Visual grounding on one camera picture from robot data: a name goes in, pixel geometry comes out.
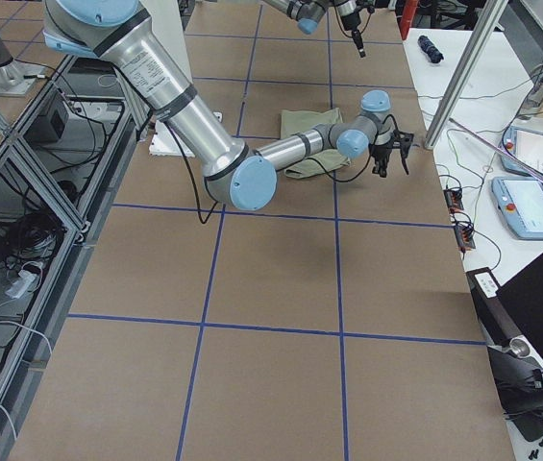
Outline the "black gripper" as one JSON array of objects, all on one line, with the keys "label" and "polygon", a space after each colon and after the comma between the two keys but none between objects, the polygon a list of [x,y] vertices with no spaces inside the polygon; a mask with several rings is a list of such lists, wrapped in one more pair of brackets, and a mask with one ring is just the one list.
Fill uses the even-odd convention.
[{"label": "black gripper", "polygon": [[374,144],[371,147],[371,157],[374,159],[373,174],[386,177],[388,172],[388,162],[392,150],[394,149],[394,139],[390,138],[384,144]]},{"label": "black gripper", "polygon": [[342,34],[346,37],[352,37],[355,44],[358,55],[361,58],[366,57],[364,49],[364,43],[362,40],[361,32],[358,26],[361,24],[359,12],[342,13],[340,15],[340,22],[343,29]]}]

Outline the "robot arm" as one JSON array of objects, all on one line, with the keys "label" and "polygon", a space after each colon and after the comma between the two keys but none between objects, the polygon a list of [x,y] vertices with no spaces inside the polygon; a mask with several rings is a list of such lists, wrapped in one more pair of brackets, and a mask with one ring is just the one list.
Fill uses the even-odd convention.
[{"label": "robot arm", "polygon": [[352,40],[361,58],[366,57],[362,34],[375,12],[375,1],[264,0],[264,3],[294,20],[299,30],[306,35],[313,34],[323,16],[329,9],[334,9],[342,34]]},{"label": "robot arm", "polygon": [[140,1],[46,1],[48,47],[111,63],[174,130],[202,164],[208,194],[241,210],[258,210],[275,195],[280,170],[322,151],[346,158],[368,153],[374,173],[385,177],[392,150],[390,98],[367,92],[349,123],[318,124],[258,150],[231,136],[154,32],[160,17]]}]

